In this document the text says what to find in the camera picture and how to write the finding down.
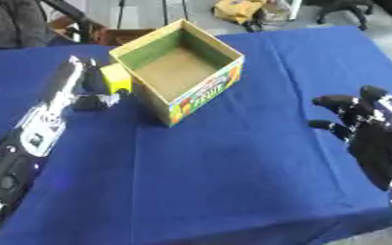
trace robotic arm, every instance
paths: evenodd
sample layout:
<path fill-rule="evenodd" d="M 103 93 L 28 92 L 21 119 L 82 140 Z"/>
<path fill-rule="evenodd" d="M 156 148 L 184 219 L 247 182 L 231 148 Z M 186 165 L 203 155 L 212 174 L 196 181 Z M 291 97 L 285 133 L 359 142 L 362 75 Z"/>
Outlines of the robotic arm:
<path fill-rule="evenodd" d="M 76 94 L 94 69 L 94 60 L 71 56 L 59 67 L 39 103 L 0 141 L 0 225 L 18 207 L 64 132 L 64 111 L 76 104 L 104 109 L 119 100 L 118 95 Z"/>
<path fill-rule="evenodd" d="M 360 89 L 360 98 L 330 95 L 313 103 L 335 113 L 343 124 L 315 120 L 309 126 L 328 130 L 344 141 L 368 179 L 388 191 L 392 207 L 392 95 L 366 85 Z"/>

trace blue cloth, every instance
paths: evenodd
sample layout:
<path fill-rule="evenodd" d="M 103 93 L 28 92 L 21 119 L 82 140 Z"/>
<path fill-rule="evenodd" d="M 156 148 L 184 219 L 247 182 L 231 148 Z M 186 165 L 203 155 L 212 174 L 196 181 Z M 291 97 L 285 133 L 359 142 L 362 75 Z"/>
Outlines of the blue cloth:
<path fill-rule="evenodd" d="M 242 80 L 172 128 L 134 99 L 71 114 L 0 244 L 321 244 L 389 225 L 386 194 L 306 121 L 336 120 L 313 97 L 392 92 L 392 62 L 355 28 L 222 39 L 246 55 Z M 106 52 L 0 52 L 0 135 L 68 55 Z"/>

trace metal stand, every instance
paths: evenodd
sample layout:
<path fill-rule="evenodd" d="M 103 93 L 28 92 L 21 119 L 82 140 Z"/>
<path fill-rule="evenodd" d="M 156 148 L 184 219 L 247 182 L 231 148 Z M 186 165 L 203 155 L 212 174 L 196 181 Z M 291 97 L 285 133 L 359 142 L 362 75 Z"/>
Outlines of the metal stand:
<path fill-rule="evenodd" d="M 120 12 L 119 12 L 119 19 L 118 19 L 118 29 L 120 29 L 120 26 L 121 26 L 121 20 L 123 18 L 123 9 L 124 9 L 125 5 L 126 5 L 125 0 L 119 1 Z"/>
<path fill-rule="evenodd" d="M 162 5 L 163 5 L 163 24 L 166 26 L 169 24 L 166 0 L 162 0 Z M 183 12 L 185 14 L 185 19 L 188 20 L 188 10 L 187 10 L 186 0 L 182 0 L 182 5 L 183 5 Z"/>

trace robot finger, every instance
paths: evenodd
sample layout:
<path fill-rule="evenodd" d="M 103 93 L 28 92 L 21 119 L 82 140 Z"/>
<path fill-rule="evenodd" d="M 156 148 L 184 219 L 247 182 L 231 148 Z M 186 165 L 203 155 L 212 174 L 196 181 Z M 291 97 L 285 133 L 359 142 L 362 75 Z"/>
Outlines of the robot finger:
<path fill-rule="evenodd" d="M 325 107 L 339 116 L 358 101 L 358 98 L 346 95 L 321 96 L 312 100 L 314 105 Z"/>
<path fill-rule="evenodd" d="M 345 143 L 348 143 L 353 135 L 353 132 L 349 128 L 335 122 L 325 120 L 310 120 L 309 126 L 312 128 L 328 130 Z"/>
<path fill-rule="evenodd" d="M 359 94 L 361 95 L 362 100 L 373 107 L 374 103 L 386 96 L 388 92 L 372 85 L 364 85 L 359 89 Z"/>

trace fruit box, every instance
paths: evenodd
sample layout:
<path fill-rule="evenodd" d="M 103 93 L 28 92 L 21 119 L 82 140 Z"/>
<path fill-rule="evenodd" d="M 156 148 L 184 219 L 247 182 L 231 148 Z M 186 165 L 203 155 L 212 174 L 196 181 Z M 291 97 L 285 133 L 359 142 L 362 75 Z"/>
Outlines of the fruit box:
<path fill-rule="evenodd" d="M 131 75 L 133 93 L 168 126 L 239 80 L 244 56 L 179 20 L 110 52 Z"/>

